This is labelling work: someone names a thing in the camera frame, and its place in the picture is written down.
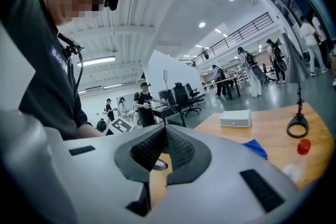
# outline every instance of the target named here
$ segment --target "lamp post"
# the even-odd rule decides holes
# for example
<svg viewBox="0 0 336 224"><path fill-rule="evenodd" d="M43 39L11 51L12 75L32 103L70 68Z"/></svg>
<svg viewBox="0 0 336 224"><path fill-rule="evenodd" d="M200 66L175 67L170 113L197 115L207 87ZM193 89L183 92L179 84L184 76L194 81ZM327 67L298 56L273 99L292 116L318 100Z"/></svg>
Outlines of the lamp post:
<svg viewBox="0 0 336 224"><path fill-rule="evenodd" d="M309 73L307 71L307 67L303 63L299 53L296 51L296 48L294 47L293 43L290 41L286 33L281 34L283 37L283 41L285 43L285 46L287 46L287 52L289 56L289 64L288 64L288 74L287 74L287 81L289 83L297 83L298 84L298 97L299 100L297 102L298 107L298 113L296 113L296 116L288 123L287 125L287 133L291 137L294 138L302 138L305 137L308 134L308 122L304 115L302 114L302 103L303 99L301 98L301 85L300 83L305 81L309 78ZM289 128L294 125L300 125L304 127L305 132L300 135L292 134L289 131Z"/></svg>

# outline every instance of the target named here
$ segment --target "red bottle cap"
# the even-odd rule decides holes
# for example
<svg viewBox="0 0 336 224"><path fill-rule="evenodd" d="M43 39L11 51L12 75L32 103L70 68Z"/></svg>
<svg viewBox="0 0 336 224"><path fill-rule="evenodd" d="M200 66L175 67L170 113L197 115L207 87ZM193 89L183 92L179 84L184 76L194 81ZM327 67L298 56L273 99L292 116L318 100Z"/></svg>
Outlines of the red bottle cap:
<svg viewBox="0 0 336 224"><path fill-rule="evenodd" d="M300 140L298 144L298 153L301 155L306 155L309 152L311 142L308 139Z"/></svg>

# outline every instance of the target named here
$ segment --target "black chair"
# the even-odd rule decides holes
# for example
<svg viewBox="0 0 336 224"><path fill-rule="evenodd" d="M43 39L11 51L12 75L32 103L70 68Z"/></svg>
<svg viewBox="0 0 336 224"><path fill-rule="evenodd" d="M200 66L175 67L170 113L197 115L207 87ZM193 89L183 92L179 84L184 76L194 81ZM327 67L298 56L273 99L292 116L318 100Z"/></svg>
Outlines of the black chair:
<svg viewBox="0 0 336 224"><path fill-rule="evenodd" d="M181 106L181 109L187 108L189 107L188 110L183 111L186 112L185 116L187 117L187 115L189 114L189 112L192 111L196 111L197 114L199 115L199 112L197 111L197 109L199 109L200 111L202 110L201 108L192 108L192 105L194 103L197 103L198 101L200 101L200 98L188 98L188 94L184 88L184 86L182 86L182 83L177 82L175 83L175 87L173 88L174 91L174 95L175 95L175 101L176 104L179 104Z"/></svg>
<svg viewBox="0 0 336 224"><path fill-rule="evenodd" d="M186 84L186 87L187 87L187 89L188 89L188 91L189 91L189 95L190 95L191 98L195 98L195 97L197 97L197 96L200 94L200 93L197 91L197 88L193 90L193 89L191 88L191 86L190 86L189 83ZM203 103L203 104L205 104L204 99L199 99L198 101L201 102L201 103Z"/></svg>

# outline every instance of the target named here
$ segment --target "gray floor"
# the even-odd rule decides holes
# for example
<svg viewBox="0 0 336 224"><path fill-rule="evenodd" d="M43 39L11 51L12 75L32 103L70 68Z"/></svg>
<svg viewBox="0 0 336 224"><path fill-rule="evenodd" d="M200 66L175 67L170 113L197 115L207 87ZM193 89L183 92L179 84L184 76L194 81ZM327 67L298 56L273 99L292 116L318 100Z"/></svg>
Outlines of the gray floor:
<svg viewBox="0 0 336 224"><path fill-rule="evenodd" d="M336 90L332 87L334 80L331 72L317 74L314 78L309 78L301 84L301 95L305 102L308 102L322 118L329 128L333 138L336 140ZM245 86L240 91L240 98L229 100L225 97L215 96L216 91L206 92L204 99L206 104L199 107L202 111L199 115L196 112L190 112L185 118L187 127L195 128L206 120L212 113L223 112L224 110L245 110L261 111L285 106L295 105L298 101L297 84L265 84L261 86L262 96L251 97L249 86ZM178 116L172 119L180 121Z"/></svg>

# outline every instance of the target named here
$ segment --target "blue cloth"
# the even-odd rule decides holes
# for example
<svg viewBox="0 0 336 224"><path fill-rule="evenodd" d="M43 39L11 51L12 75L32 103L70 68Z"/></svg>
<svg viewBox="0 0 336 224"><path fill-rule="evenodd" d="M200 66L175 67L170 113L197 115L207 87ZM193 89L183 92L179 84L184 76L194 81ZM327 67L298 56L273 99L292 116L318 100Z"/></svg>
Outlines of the blue cloth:
<svg viewBox="0 0 336 224"><path fill-rule="evenodd" d="M266 151L260 146L260 144L257 142L257 140L253 139L247 143L243 143L244 146L248 147L250 150L252 150L254 153L260 155L264 159L267 159L267 153Z"/></svg>

